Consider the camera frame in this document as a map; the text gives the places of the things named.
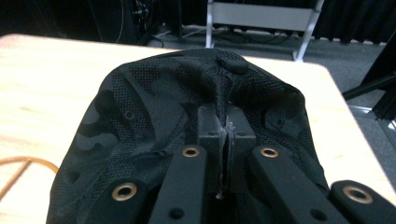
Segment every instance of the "desk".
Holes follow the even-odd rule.
[[[0,38],[0,158],[60,166],[105,76],[122,63],[172,51],[27,35]],[[331,184],[352,179],[396,195],[329,72],[310,63],[247,59],[301,90],[320,163]],[[18,165],[0,167],[0,183]],[[0,202],[1,223],[44,223],[55,174],[33,164]]]

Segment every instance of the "black curtain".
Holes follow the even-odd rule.
[[[1,0],[0,36],[8,34],[59,36],[48,0]]]
[[[315,38],[388,42],[396,30],[395,0],[327,0],[314,32]]]
[[[381,77],[387,77],[396,73],[396,32],[390,38],[388,44],[376,58],[361,85],[368,84]],[[396,90],[396,84],[382,88],[384,91]]]

